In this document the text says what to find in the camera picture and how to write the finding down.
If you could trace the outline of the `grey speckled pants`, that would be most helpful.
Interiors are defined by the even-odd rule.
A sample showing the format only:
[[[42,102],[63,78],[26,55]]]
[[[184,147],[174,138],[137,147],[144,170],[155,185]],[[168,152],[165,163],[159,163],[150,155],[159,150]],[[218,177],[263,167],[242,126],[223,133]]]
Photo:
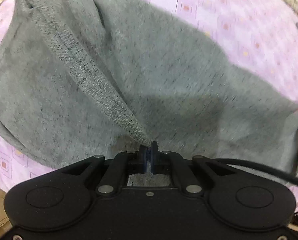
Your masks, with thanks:
[[[0,45],[0,136],[53,168],[156,141],[292,172],[298,112],[142,0],[16,0]]]

